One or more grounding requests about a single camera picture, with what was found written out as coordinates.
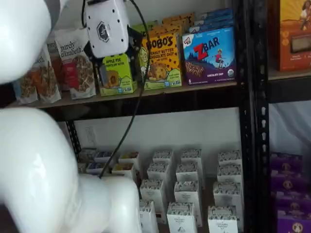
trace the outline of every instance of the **snack bag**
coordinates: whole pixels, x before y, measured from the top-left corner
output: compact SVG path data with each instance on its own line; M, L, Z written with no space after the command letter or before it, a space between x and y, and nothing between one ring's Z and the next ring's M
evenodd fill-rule
M12 82L12 85L19 104L32 103L38 100L37 90L29 73Z
M93 65L84 52L88 43L87 30L62 30L56 31L55 35L71 98L76 100L95 96Z
M60 90L62 91L68 91L69 87L68 84L65 82L65 77L62 72L62 59L60 58L56 41L55 41L55 35L51 34L47 40L47 46L51 58L52 67L54 69L54 73L57 79L57 82L59 84Z
M54 103L61 99L47 45L43 47L29 75L43 103Z

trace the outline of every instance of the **wooden shelf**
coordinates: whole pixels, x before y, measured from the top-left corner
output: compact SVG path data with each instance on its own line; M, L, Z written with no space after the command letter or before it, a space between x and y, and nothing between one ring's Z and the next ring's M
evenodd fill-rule
M167 89L148 90L148 91L144 91L142 95L143 96L154 96L154 95L161 95L161 94L204 90L204 89L235 86L235 85L237 85L236 82L217 83L217 84L209 84L209 85L181 86L181 87L173 87L173 88L167 88ZM139 92L140 92L140 89L138 88L132 94L115 95L115 96L100 96L98 94L94 97L91 97L88 99L81 99L81 100L72 100L70 98L69 92L65 92L63 93L62 99L55 103L41 103L39 101L36 101L36 102L30 103L24 106L33 107L33 108L52 108L52 107L68 106L68 105L74 105L74 104L84 104L84 103L93 103L93 102L110 101L110 100L121 100L121 99L136 98L139 96ZM19 106L21 105L18 105L17 102L14 102L8 105L7 107L12 108L12 107L19 107Z

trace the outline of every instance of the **blue box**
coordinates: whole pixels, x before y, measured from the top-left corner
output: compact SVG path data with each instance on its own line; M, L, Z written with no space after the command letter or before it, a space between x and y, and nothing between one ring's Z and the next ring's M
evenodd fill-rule
M183 35L183 47L189 85L234 81L233 27Z

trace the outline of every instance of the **purple package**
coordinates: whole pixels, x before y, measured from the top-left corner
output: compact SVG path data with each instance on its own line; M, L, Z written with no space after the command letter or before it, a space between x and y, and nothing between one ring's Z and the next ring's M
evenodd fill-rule
M310 230L310 213L284 209L277 210L277 233L307 233Z
M271 171L271 190L307 192L308 180L301 173Z
M311 198L308 193L277 191L276 207L311 213Z
M302 172L302 167L302 155L271 152L271 170Z

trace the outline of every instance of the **food package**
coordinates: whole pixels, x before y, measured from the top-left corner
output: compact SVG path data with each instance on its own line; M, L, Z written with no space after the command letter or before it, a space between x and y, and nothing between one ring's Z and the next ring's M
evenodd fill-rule
M71 98L95 96L93 65L84 52L88 43L87 29L55 31L55 38Z
M34 81L40 101L54 103L62 98L47 45L43 46L42 52L35 61L29 75Z
M32 103L38 100L37 90L29 72L12 82L16 100L19 104Z

